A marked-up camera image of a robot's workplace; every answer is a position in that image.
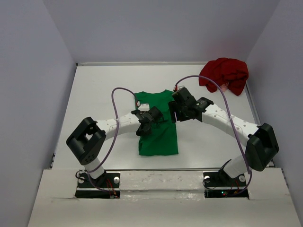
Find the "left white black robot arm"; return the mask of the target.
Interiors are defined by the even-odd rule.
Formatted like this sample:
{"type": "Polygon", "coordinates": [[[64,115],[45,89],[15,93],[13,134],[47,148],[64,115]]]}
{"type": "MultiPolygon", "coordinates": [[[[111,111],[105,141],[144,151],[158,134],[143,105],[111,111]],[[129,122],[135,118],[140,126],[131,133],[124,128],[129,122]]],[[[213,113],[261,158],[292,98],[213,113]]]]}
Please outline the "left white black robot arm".
{"type": "Polygon", "coordinates": [[[83,119],[67,138],[66,144],[78,162],[88,173],[88,181],[100,188],[106,180],[106,170],[102,167],[104,161],[98,159],[103,143],[125,133],[135,133],[137,136],[148,136],[152,126],[163,120],[163,114],[157,107],[148,111],[133,110],[118,117],[95,121],[91,117],[83,119]]]}

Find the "green t shirt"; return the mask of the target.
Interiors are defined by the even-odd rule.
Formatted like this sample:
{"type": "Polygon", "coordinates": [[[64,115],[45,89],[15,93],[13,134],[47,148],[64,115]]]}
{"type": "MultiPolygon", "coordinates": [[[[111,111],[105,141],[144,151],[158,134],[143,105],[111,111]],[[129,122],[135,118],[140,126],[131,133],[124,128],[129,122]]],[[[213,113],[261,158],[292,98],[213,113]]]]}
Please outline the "green t shirt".
{"type": "Polygon", "coordinates": [[[140,137],[138,150],[140,156],[172,156],[178,154],[178,139],[176,124],[172,122],[168,103],[173,101],[172,91],[164,90],[159,93],[136,93],[141,104],[157,107],[163,118],[151,127],[152,133],[140,137]]]}

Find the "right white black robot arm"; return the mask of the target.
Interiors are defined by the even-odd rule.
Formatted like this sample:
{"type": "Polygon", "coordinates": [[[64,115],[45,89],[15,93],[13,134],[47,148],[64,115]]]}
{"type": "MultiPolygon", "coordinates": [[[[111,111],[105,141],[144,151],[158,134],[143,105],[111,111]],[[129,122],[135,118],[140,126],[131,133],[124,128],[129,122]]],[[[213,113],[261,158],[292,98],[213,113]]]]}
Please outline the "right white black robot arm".
{"type": "Polygon", "coordinates": [[[172,98],[168,103],[172,122],[198,120],[212,125],[234,137],[242,149],[241,155],[225,162],[210,178],[212,182],[227,186],[249,170],[262,172],[279,152],[271,125],[244,121],[205,97],[195,99],[185,87],[173,92],[172,98]]]}

